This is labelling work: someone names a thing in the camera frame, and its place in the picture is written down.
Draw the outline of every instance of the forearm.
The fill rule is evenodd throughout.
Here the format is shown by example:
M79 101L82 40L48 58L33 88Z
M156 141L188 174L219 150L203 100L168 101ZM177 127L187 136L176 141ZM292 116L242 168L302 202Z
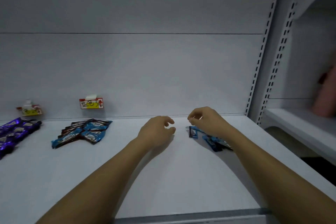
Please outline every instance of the forearm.
M336 203L238 130L226 138L282 223L332 223Z
M150 147L136 138L57 202L37 223L106 223Z

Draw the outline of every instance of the pile of snack packets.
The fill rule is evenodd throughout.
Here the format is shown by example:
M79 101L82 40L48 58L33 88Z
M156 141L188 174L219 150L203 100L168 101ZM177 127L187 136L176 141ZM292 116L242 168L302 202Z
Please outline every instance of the pile of snack packets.
M62 130L56 140L51 141L51 146L56 149L77 140L86 140L96 144L103 139L105 131L111 123L111 120L96 119L72 122L69 127Z
M40 128L42 122L37 120L23 120L16 118L0 126L0 159L11 153L15 146Z
M202 139L204 139L204 141L208 143L208 145L214 152L222 151L223 149L228 149L230 151L233 150L231 146L229 146L229 144L225 142L223 139L209 136L206 133L204 133L204 131L200 130L198 127L195 126L189 126L189 137L198 139L198 133L197 133L198 131L204 134L202 136Z

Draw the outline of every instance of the person's right hand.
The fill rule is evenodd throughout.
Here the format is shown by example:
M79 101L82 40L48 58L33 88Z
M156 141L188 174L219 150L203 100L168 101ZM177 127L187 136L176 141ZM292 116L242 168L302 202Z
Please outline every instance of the person's right hand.
M224 120L214 109L201 107L188 116L189 122L210 136L227 138L236 129Z

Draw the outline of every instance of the person's left hand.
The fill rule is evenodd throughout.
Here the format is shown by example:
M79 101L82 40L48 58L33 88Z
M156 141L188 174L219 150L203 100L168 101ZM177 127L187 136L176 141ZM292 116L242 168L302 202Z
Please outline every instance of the person's left hand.
M166 129L166 127L175 122L168 116L157 116L151 118L141 129L138 134L139 139L148 143L150 148L154 148L163 145L169 141L170 137L175 133L176 128L171 127Z

